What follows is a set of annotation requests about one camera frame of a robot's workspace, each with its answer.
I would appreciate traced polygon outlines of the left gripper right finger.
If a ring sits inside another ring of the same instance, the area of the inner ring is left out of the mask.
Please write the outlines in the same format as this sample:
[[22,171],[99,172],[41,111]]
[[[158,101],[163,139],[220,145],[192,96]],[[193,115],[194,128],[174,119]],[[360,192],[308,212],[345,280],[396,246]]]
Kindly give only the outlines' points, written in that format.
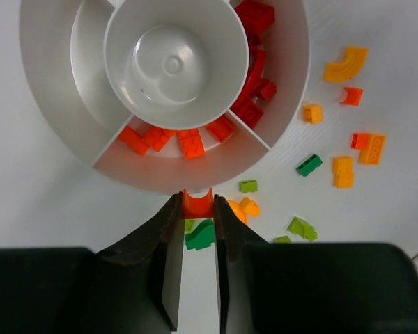
[[418,333],[418,274],[384,243],[270,243],[215,197],[221,333]]

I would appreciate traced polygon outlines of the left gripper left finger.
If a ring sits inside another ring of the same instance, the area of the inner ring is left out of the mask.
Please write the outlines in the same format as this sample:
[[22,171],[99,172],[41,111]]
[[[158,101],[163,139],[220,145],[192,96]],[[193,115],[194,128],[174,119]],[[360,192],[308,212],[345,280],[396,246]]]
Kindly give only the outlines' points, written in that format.
[[0,333],[172,333],[183,195],[115,244],[0,249]]

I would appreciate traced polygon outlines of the orange legos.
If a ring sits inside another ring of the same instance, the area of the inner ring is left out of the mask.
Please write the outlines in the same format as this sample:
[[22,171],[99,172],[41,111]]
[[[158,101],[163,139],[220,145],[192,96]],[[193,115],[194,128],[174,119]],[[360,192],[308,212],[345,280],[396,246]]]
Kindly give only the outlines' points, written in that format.
[[[221,116],[215,121],[204,125],[203,128],[218,143],[224,143],[235,132],[233,123],[225,116]],[[141,135],[133,128],[126,126],[118,135],[118,139],[138,155],[145,155],[149,149],[161,152],[165,145],[175,136],[178,138],[178,143],[185,159],[195,159],[205,154],[206,150],[199,129],[172,130],[151,125],[147,132]]]

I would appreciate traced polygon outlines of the orange arch lego small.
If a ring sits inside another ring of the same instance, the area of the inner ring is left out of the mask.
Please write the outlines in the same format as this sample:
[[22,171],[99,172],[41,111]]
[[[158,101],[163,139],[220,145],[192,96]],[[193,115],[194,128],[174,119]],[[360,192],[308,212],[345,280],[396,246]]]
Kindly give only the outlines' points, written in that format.
[[362,88],[346,86],[344,88],[346,97],[340,101],[343,105],[356,106],[360,105],[364,90]]

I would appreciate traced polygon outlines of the red legos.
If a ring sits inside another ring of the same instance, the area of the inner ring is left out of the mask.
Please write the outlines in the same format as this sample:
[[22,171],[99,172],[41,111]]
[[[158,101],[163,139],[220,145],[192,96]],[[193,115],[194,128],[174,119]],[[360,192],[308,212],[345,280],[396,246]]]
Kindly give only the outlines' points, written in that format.
[[249,67],[245,84],[231,110],[252,129],[264,114],[256,101],[269,101],[277,93],[276,84],[263,76],[267,58],[263,34],[274,24],[275,11],[272,6],[260,1],[242,1],[235,11],[246,33]]

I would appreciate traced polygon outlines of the dark green curved lego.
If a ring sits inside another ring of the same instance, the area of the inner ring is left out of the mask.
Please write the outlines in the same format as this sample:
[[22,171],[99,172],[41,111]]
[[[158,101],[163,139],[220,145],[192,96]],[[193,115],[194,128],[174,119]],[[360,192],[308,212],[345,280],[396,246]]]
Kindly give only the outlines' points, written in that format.
[[190,233],[185,234],[187,250],[196,250],[210,247],[215,242],[215,225],[211,218],[202,220]]

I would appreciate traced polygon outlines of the yellow orange lego cluster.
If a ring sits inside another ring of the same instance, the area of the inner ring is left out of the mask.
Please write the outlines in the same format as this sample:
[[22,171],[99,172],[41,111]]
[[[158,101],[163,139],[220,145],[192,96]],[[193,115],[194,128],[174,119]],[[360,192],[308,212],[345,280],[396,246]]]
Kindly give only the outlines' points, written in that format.
[[240,202],[234,200],[227,200],[227,202],[236,217],[245,225],[248,225],[249,217],[258,218],[261,213],[260,206],[248,197],[244,197]]

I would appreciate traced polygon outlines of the lime lego top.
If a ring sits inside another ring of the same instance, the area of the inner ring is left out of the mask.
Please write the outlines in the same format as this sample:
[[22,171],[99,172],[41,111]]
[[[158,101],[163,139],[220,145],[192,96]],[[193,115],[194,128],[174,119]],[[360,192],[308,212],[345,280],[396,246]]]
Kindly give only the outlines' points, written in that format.
[[193,231],[195,223],[195,219],[185,219],[185,234],[189,234]]

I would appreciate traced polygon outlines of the red orange lego brick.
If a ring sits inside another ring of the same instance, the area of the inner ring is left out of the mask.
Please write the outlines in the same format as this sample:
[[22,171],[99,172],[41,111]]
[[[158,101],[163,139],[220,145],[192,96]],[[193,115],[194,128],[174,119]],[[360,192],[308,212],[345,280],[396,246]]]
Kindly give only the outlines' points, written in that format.
[[214,214],[214,194],[209,188],[203,197],[195,198],[183,190],[183,217],[184,219],[212,218]]

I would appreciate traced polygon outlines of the lime lego beside cluster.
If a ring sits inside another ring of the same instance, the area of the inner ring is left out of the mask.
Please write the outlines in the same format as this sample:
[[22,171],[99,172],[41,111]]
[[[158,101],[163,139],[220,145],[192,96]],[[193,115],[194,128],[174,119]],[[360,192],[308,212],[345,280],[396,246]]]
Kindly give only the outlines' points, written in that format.
[[239,185],[242,193],[254,193],[258,191],[258,181],[255,179],[242,180],[239,182]]

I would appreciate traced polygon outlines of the small dark green lego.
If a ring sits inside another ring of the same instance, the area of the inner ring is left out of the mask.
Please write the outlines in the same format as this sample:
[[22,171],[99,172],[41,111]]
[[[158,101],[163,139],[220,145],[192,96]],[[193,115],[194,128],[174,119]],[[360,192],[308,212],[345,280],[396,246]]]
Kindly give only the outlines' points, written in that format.
[[317,154],[312,154],[296,168],[296,171],[299,175],[307,177],[322,164],[322,159]]

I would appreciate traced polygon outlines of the yellow orange lego group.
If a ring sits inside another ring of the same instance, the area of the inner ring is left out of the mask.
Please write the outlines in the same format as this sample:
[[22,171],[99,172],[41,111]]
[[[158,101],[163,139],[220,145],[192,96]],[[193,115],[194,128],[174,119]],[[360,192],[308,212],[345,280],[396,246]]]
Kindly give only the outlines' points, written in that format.
[[[378,166],[382,159],[387,136],[385,134],[355,132],[350,148],[359,151],[357,162],[367,166]],[[351,156],[333,158],[333,186],[338,189],[353,188],[355,181],[354,159]]]

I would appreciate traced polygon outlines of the small yellow lego brick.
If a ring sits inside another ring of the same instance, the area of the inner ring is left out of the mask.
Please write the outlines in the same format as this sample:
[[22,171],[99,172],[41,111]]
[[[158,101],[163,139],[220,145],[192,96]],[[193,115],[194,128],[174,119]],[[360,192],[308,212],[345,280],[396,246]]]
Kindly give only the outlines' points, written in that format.
[[303,106],[304,121],[318,124],[323,121],[323,108],[319,104],[306,104]]

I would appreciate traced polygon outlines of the white round divided container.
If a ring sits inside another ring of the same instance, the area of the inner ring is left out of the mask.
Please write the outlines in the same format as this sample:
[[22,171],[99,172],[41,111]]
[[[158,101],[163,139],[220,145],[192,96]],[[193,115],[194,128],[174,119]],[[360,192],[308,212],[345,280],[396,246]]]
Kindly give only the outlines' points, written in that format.
[[[263,76],[277,93],[256,101],[264,114],[249,128],[231,110],[249,67],[241,2],[22,1],[22,62],[42,116],[82,163],[138,189],[198,192],[239,176],[277,152],[311,62],[303,2],[260,1],[275,11]],[[203,128],[221,116],[235,127],[224,143]],[[151,125],[199,129],[205,154],[185,159],[176,136],[145,155],[118,139]]]

